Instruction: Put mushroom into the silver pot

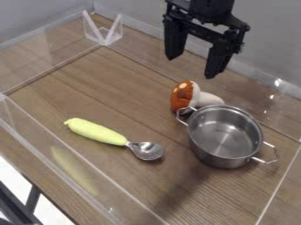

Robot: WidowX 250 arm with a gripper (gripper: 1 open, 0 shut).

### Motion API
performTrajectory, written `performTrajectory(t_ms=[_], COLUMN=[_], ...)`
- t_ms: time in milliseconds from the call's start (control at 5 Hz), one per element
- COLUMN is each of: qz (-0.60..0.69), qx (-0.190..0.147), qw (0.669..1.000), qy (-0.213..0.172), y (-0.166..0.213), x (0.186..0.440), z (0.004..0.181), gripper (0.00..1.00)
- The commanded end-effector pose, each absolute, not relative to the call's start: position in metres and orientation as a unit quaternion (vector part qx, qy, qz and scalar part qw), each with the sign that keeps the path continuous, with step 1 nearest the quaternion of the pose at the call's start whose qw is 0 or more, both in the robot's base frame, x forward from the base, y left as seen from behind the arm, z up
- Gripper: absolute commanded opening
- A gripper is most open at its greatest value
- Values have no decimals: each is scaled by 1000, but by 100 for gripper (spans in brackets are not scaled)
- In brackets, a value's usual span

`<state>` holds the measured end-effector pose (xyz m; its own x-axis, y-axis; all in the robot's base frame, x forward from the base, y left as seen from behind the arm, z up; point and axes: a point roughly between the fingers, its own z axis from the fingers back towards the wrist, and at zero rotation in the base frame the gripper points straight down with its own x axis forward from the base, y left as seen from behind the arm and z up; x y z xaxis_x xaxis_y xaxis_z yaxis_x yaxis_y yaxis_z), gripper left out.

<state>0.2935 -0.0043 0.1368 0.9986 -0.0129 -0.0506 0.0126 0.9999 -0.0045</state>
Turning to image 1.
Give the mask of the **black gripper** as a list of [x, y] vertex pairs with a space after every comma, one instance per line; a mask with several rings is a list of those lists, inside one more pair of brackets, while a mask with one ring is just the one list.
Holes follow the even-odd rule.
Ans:
[[204, 77], [212, 79], [243, 46], [250, 26], [232, 15], [235, 0], [166, 0], [164, 54], [171, 61], [183, 53], [188, 34], [216, 39], [208, 49]]

